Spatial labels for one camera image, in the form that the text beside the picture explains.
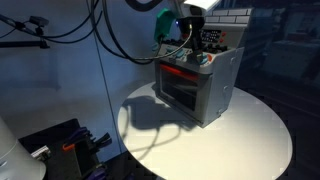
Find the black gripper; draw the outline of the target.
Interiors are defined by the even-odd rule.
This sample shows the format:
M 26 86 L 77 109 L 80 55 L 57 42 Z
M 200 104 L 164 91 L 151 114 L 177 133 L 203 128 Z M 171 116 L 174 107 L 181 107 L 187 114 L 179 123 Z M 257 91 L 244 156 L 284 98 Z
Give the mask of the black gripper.
M 200 30 L 205 24 L 202 16 L 185 17 L 179 20 L 179 29 L 182 35 L 191 34 L 192 49 L 187 55 L 187 61 L 190 64 L 196 64 L 197 58 L 202 54 L 202 41 Z

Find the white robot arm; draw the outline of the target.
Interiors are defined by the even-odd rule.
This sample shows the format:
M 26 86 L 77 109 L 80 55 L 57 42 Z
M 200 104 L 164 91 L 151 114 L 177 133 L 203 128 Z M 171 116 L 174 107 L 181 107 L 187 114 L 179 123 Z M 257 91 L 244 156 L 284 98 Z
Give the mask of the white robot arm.
M 200 30 L 205 24 L 205 15 L 216 7 L 221 0 L 168 0 L 168 2 L 170 7 L 164 8 L 156 16 L 154 40 L 161 44 L 164 38 L 169 35 L 172 23 L 177 22 L 180 32 L 187 34 L 184 43 L 165 55 L 143 58 L 133 58 L 127 55 L 129 60 L 148 61 L 169 57 L 176 54 L 188 42 L 192 44 L 193 51 L 201 50 Z

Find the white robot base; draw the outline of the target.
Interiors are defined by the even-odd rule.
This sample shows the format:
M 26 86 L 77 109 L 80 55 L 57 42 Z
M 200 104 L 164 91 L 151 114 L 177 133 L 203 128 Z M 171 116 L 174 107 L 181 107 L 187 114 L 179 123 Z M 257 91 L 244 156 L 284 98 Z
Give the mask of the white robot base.
M 21 145 L 0 117 L 0 180 L 43 180 L 46 166 Z

